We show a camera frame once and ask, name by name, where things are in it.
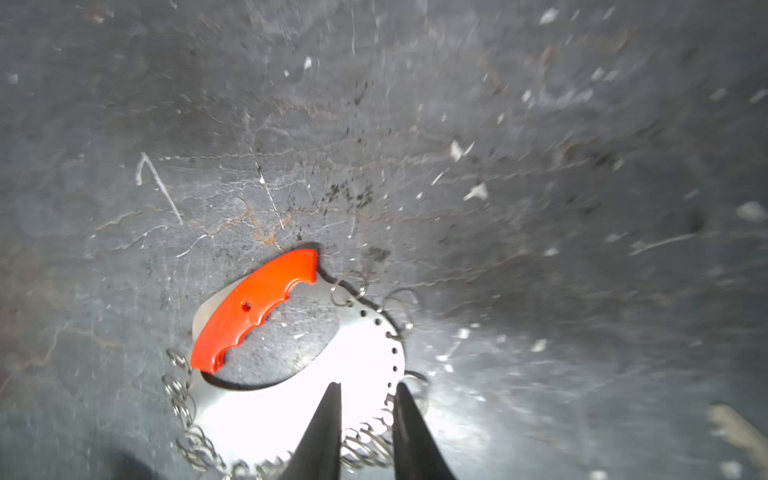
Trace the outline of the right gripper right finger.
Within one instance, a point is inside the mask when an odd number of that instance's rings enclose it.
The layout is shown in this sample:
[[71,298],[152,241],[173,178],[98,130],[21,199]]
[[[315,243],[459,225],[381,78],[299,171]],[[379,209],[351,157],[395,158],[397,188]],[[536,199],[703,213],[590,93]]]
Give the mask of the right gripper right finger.
[[396,480],[455,480],[407,385],[396,388],[393,410]]

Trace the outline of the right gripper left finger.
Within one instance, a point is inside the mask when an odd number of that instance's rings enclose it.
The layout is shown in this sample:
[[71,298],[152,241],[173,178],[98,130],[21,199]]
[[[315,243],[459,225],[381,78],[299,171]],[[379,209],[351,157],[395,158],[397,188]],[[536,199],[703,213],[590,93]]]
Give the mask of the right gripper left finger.
[[341,448],[341,386],[328,385],[281,480],[338,480]]

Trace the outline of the metal keyring holder red handle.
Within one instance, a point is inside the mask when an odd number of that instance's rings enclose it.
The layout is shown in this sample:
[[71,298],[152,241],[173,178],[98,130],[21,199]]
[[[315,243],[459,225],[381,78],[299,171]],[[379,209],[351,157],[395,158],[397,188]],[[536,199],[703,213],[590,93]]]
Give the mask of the metal keyring holder red handle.
[[395,393],[409,388],[420,411],[429,379],[408,367],[406,342],[419,305],[409,289],[374,296],[373,264],[333,274],[314,269],[297,282],[208,373],[187,351],[168,349],[162,378],[180,430],[175,453],[222,479],[275,479],[329,384],[341,389],[340,468],[356,473],[394,464]]

